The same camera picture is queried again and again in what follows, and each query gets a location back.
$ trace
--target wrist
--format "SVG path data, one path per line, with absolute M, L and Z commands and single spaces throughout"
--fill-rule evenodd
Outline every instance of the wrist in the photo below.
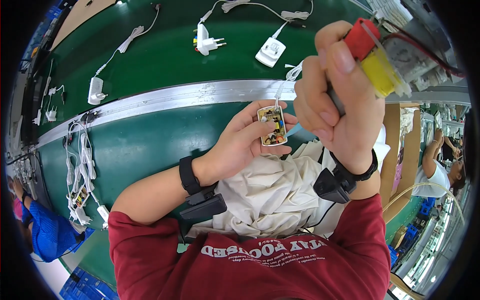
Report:
M 338 161 L 353 175 L 361 175 L 365 173 L 372 165 L 372 151 L 366 153 L 356 153 L 355 157 L 338 157 Z
M 206 156 L 201 156 L 192 160 L 192 170 L 198 179 L 200 186 L 209 186 L 218 181 L 212 173 L 212 166 Z

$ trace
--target red t-shirt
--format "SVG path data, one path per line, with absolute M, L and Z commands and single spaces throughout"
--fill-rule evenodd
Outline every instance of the red t-shirt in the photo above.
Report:
M 179 227 L 108 218 L 117 291 L 126 299 L 383 299 L 390 278 L 380 195 L 350 201 L 329 240 L 209 233 L 177 253 Z

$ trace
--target red wire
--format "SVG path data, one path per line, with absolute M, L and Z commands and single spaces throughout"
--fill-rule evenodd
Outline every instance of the red wire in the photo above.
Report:
M 446 62 L 444 62 L 441 58 L 439 58 L 435 53 L 433 53 L 433 51 L 429 50 L 424 44 L 422 44 L 422 42 L 420 42 L 418 39 L 416 39 L 414 36 L 412 36 L 410 33 L 408 33 L 407 31 L 405 31 L 403 28 L 395 25 L 394 23 L 390 22 L 389 20 L 387 19 L 384 19 L 385 22 L 387 22 L 388 24 L 390 24 L 391 26 L 395 27 L 395 29 L 397 29 L 398 31 L 400 31 L 401 33 L 403 34 L 399 34 L 399 33 L 391 33 L 389 35 L 387 35 L 385 37 L 385 39 L 388 39 L 388 38 L 399 38 L 399 39 L 402 39 L 404 41 L 406 41 L 407 43 L 411 44 L 412 46 L 414 46 L 415 48 L 417 48 L 418 50 L 420 50 L 421 52 L 423 52 L 426 56 L 428 56 L 431 60 L 433 60 L 434 62 L 436 62 L 442 69 L 446 70 L 447 72 L 451 73 L 452 75 L 455 75 L 457 77 L 461 77 L 461 78 L 464 78 L 465 75 L 463 74 L 463 72 L 461 72 L 459 69 L 455 68 L 455 67 L 452 67 L 450 66 L 449 64 L 447 64 Z

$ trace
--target circuit board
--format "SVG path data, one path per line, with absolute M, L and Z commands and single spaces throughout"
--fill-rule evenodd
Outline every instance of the circuit board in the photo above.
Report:
M 262 136 L 260 140 L 264 146 L 277 146 L 287 142 L 285 134 L 285 122 L 283 119 L 283 111 L 280 106 L 268 106 L 257 111 L 258 120 L 260 122 L 273 121 L 276 123 L 276 128 L 272 133 Z

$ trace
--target cardboard box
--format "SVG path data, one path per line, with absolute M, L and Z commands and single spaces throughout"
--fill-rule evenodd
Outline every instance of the cardboard box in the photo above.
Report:
M 417 174 L 420 154 L 420 111 L 416 110 L 413 117 L 412 131 L 404 137 L 404 150 L 402 161 L 401 179 L 396 189 L 393 189 L 397 166 L 398 152 L 400 149 L 400 109 L 416 107 L 417 104 L 387 104 L 385 105 L 384 125 L 386 131 L 385 142 L 390 146 L 386 155 L 380 175 L 380 196 L 382 207 L 386 207 L 406 188 L 412 186 Z M 408 191 L 398 198 L 384 211 L 385 223 L 390 222 L 410 201 L 412 191 Z
M 393 249 L 398 248 L 402 243 L 406 233 L 407 233 L 407 227 L 405 226 L 400 227 L 400 229 L 395 233 L 395 236 L 393 237 L 393 240 L 390 243 L 390 246 L 392 246 Z

